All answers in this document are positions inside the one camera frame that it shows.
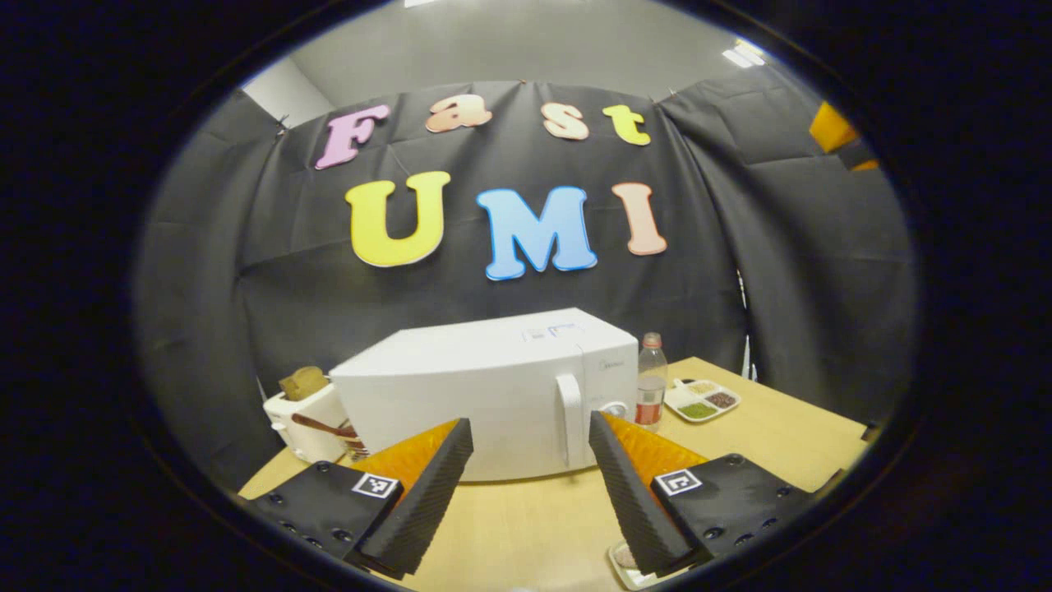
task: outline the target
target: microwave handle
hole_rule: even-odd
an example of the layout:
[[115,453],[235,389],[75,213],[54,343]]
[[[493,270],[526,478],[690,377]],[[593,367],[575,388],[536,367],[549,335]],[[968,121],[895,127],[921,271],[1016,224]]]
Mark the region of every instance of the microwave handle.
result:
[[567,467],[576,468],[585,465],[585,425],[582,421],[584,401],[578,380],[572,374],[561,374],[555,377],[559,386],[559,396],[563,401],[563,423],[566,431],[566,453],[563,462]]

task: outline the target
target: table surface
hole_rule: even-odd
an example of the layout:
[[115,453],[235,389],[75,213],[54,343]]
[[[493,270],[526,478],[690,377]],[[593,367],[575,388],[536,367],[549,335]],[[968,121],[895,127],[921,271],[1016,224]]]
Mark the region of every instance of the table surface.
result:
[[[659,435],[706,458],[739,453],[813,492],[850,469],[867,446],[864,425],[699,359],[669,365],[670,386],[673,379],[712,381],[742,397],[736,409],[704,424],[663,410]],[[349,466],[346,457],[339,464]],[[239,493],[256,498],[308,466],[286,448]],[[598,468],[462,484],[417,573],[398,584],[421,591],[622,590],[606,552],[623,538]]]

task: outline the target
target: microwave control knob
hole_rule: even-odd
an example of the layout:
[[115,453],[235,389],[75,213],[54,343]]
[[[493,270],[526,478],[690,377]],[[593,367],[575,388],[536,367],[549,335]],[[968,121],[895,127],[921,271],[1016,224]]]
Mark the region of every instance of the microwave control knob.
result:
[[608,403],[603,407],[599,408],[599,410],[602,411],[603,413],[609,413],[610,415],[614,417],[620,417],[622,420],[624,420],[625,416],[628,415],[628,406],[621,402]]

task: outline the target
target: blue letter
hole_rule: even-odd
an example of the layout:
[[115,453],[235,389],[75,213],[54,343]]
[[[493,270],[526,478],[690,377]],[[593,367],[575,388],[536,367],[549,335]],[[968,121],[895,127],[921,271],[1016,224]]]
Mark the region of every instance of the blue letter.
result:
[[555,187],[548,192],[538,220],[522,196],[511,189],[480,192],[476,201],[489,213],[493,241],[493,262],[486,265],[486,277],[500,281],[526,272],[526,265],[515,257],[515,242],[533,268],[543,271],[548,266],[551,243],[557,238],[559,248],[551,259],[557,269],[568,271],[594,266],[599,259],[588,247],[585,199],[585,191],[579,187]]

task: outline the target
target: white ceiling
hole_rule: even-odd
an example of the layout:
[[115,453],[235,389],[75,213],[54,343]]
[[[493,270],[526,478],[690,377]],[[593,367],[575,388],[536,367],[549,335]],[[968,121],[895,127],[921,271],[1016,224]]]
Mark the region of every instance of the white ceiling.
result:
[[660,100],[737,69],[721,55],[733,43],[650,0],[437,0],[409,8],[399,0],[304,44],[245,90],[276,117],[289,114],[290,126],[380,95],[480,80]]

